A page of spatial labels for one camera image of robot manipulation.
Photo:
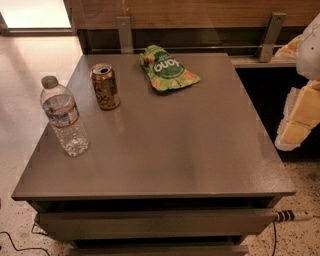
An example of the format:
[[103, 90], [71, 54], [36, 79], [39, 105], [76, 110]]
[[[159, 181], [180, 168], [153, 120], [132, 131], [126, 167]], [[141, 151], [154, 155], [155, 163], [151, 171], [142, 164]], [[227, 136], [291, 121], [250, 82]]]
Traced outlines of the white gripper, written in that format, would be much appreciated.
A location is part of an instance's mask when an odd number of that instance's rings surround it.
[[301, 89], [292, 87], [287, 95], [275, 146], [292, 151], [301, 146], [311, 131], [320, 123], [320, 13], [302, 35], [278, 49], [275, 57], [295, 60], [297, 73], [310, 81]]

